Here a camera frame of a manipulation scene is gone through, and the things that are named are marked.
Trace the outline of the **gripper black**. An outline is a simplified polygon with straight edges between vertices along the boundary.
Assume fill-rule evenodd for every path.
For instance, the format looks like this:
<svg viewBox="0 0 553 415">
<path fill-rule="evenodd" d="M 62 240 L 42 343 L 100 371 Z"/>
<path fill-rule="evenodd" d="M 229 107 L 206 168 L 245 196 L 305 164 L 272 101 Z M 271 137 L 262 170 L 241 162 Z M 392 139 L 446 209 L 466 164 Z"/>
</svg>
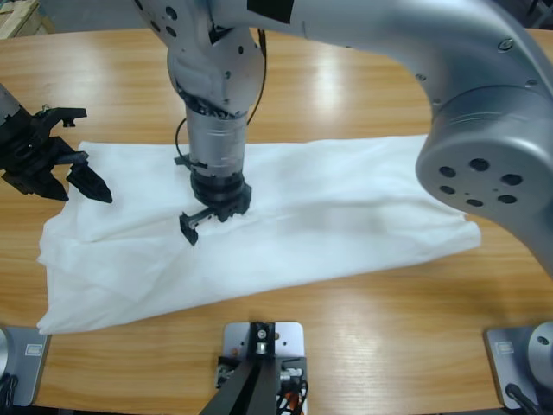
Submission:
<svg viewBox="0 0 553 415">
<path fill-rule="evenodd" d="M 182 213 L 179 217 L 181 233 L 194 246 L 199 238 L 196 227 L 204 220 L 216 218 L 225 222 L 235 214 L 245 214 L 251 203 L 251 187 L 242 173 L 230 176 L 204 176 L 191 173 L 191 187 L 194 197 L 205 207 L 197 214 Z"/>
<path fill-rule="evenodd" d="M 63 185 L 49 171 L 56 165 L 71 166 L 67 180 L 88 199 L 112 203 L 105 181 L 88 165 L 84 151 L 73 150 L 51 134 L 57 124 L 74 127 L 86 112 L 29 112 L 1 115 L 2 178 L 24 195 L 68 201 Z"/>
</svg>

